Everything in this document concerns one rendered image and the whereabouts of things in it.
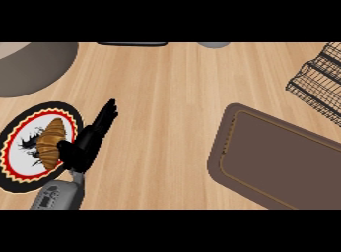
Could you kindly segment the black flat object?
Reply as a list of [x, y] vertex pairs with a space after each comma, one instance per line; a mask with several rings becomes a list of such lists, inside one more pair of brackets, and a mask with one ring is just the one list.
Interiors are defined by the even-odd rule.
[[167, 45], [167, 42], [98, 42], [98, 44], [111, 46], [158, 47]]

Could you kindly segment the small grey round object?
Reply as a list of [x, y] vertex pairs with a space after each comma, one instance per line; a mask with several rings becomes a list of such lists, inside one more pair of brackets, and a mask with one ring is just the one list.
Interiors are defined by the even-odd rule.
[[198, 42], [198, 45], [204, 48], [217, 49], [229, 45], [229, 42]]

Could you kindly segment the black red patterned plate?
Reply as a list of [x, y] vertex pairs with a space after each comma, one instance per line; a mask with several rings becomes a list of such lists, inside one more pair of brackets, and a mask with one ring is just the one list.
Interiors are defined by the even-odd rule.
[[64, 172], [61, 161], [47, 170], [37, 157], [37, 139], [55, 118], [62, 122], [65, 140], [74, 142], [83, 120], [75, 108], [61, 101], [28, 108], [0, 132], [0, 188], [10, 193], [37, 190]]

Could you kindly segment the large grey round bowl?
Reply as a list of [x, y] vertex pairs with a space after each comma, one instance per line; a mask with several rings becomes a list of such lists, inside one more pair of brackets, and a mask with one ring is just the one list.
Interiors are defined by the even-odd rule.
[[0, 97], [28, 95], [68, 71], [77, 42], [0, 42]]

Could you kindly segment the brown tray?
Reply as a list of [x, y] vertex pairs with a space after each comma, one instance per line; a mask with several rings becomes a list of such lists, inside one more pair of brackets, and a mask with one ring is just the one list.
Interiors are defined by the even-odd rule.
[[240, 103], [225, 108], [207, 169], [268, 209], [341, 210], [341, 144]]

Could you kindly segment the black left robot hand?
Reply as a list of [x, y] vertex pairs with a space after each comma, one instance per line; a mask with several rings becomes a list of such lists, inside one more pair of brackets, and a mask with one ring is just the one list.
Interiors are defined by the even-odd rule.
[[77, 134], [74, 142], [69, 143], [61, 140], [56, 143], [59, 160], [66, 170], [84, 173], [90, 168], [117, 116], [115, 100], [111, 98], [98, 113], [93, 123]]

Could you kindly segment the brown croissant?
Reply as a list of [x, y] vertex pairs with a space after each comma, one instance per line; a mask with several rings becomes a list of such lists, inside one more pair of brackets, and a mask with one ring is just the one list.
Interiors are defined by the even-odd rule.
[[56, 144], [64, 139], [65, 130], [62, 120], [59, 118], [53, 118], [37, 139], [37, 151], [40, 153], [40, 159], [46, 170], [53, 170], [56, 167], [59, 159]]

